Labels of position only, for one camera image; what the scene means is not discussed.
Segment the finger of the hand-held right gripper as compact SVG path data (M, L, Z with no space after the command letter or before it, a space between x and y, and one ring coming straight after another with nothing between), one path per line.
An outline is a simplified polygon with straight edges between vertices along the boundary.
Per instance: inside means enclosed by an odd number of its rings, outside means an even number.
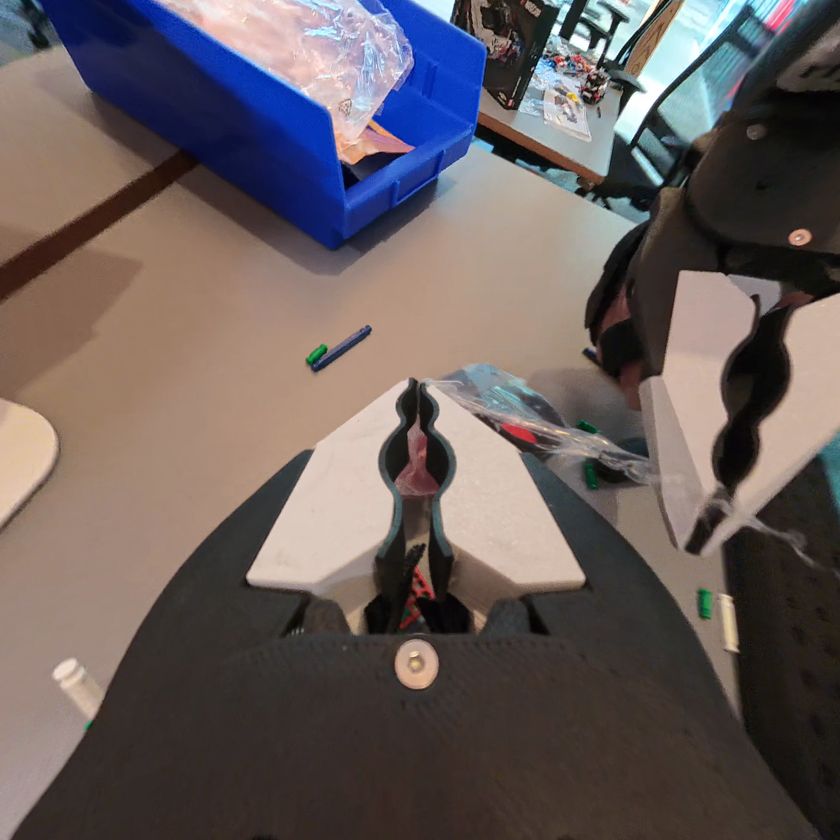
M663 370L639 387L659 505L673 544L687 550L721 488L713 464L728 422L723 375L752 336L753 300L720 273L682 271Z
M838 432L838 312L838 298L825 297L759 321L764 368L721 432L723 480L698 517L689 553L728 541Z

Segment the multicoloured toy frame assembly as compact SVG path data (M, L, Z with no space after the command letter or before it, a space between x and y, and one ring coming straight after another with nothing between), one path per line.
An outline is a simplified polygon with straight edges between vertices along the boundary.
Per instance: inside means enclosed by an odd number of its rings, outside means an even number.
M52 670L52 679L71 701L85 721L88 732L101 708L105 689L90 675L86 667L74 657L65 658Z

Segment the short white rod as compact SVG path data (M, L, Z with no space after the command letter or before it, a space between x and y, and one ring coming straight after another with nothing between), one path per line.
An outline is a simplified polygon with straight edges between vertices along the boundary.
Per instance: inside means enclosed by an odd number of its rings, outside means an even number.
M724 649L733 655L740 652L739 628L736 606L730 594L719 593L717 596L718 612L721 625L721 638Z

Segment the plastic bag of red wheels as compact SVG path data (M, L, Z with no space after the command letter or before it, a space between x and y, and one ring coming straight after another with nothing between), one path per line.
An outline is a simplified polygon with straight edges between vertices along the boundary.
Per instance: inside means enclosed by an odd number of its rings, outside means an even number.
M442 380L410 381L408 402L404 407L408 430L406 456L394 477L396 490L402 497L431 497L440 487L427 465L429 437L421 427L422 385L436 387L444 396L455 401L469 415L509 442L519 452L533 455L544 463L556 459L565 466L577 465L583 479L583 463L595 462L598 455L618 442L604 432L600 435L578 430L568 424L561 414L526 382L490 364L469 364L448 374ZM650 483L642 487L664 490L681 506L698 503L702 508L702 491L692 486L687 466L662 469L654 464L648 450L652 475ZM600 482L605 489L606 482ZM641 486L632 483L615 486Z

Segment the blue plastic bin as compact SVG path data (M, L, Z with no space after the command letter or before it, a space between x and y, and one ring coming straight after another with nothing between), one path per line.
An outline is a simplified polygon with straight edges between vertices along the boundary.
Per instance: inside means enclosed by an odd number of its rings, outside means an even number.
M415 63L380 120L414 149L349 186L326 108L161 3L42 5L93 92L330 249L435 183L477 125L484 46L414 2L384 2Z

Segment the thick blue rod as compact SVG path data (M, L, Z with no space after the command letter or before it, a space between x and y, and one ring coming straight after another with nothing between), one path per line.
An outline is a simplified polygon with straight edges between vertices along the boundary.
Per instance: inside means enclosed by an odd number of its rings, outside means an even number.
M346 339L343 339L341 342L336 344L335 346L329 348L329 351L321 358L321 360L310 367L312 372L319 372L323 370L325 367L331 365L341 356L345 355L349 352L352 348L357 346L363 340L368 338L371 335L372 327L370 325L365 325L361 329L358 329L354 333L351 334Z

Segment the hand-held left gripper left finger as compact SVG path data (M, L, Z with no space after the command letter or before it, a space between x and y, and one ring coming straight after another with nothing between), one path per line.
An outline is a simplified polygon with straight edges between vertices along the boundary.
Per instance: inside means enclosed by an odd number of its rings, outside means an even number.
M320 440L296 479L246 581L335 602L364 618L382 590L383 550L404 550L403 500L392 472L407 460L417 382L405 379Z

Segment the white tray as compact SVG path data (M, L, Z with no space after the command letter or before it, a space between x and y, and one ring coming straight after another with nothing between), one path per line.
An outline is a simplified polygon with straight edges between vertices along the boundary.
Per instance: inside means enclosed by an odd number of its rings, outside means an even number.
M1 528L45 484L60 453L53 425L32 408L1 399Z

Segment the black perforated foam strip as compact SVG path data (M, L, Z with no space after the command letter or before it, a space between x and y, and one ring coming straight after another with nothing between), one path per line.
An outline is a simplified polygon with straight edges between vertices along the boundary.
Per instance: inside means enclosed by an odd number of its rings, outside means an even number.
M736 610L742 718L773 774L825 837L838 836L838 508L814 458L723 557Z

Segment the person's right hand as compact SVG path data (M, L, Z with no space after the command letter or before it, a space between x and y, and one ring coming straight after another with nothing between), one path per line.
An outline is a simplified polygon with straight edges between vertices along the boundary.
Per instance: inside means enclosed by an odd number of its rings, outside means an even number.
M622 289L612 301L609 309L605 312L602 321L601 338L604 338L607 330L611 329L618 323L629 320L630 318L631 312L627 302L626 290ZM625 363L618 375L617 381L624 394L626 406L635 412L642 411L638 388L642 381L643 372L644 357L640 356L632 362Z

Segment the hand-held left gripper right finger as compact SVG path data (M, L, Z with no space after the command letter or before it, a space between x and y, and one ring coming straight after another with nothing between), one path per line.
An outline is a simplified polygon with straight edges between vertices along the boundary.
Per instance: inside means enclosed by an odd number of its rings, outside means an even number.
M439 601L488 616L501 599L579 591L586 578L522 453L445 394L419 387L432 501L428 565Z

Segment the printed leaflet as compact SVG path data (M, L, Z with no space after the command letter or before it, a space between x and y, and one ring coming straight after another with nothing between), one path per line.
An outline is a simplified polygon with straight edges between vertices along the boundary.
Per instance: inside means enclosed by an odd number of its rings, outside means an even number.
M586 107L573 91L546 88L542 94L542 119L552 129L586 143L592 141Z

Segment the black printed toy box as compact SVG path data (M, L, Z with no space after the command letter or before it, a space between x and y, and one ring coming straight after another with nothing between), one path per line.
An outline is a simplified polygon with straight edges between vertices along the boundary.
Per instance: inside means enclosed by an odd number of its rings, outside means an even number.
M484 89L518 110L548 44L560 7L544 1L456 1L450 22L485 47Z

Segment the clear plastic bag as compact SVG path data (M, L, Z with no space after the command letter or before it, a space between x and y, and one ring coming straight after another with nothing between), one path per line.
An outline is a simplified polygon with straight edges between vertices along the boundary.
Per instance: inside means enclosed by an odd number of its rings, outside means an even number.
M354 140L369 121L376 121L387 97L400 89L414 66L408 37L380 2L164 1L163 5L323 106L332 121L336 147Z

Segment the black office chair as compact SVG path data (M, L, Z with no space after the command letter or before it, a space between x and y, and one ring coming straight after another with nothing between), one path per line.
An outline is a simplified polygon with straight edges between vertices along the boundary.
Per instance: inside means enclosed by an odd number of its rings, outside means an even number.
M616 139L603 183L577 194L609 206L625 198L640 212L663 187L678 187L700 153L692 145L715 128L732 105L752 63L773 31L746 3L733 20L659 95L630 141Z

